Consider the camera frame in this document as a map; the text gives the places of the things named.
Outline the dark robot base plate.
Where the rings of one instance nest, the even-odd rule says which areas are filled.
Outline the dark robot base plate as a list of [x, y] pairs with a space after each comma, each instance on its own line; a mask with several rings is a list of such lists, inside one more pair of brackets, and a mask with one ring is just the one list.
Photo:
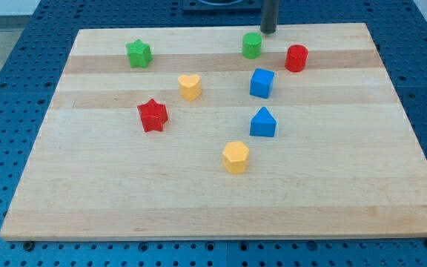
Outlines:
[[181, 0], [181, 3], [184, 13], [258, 11], [262, 8], [262, 0]]

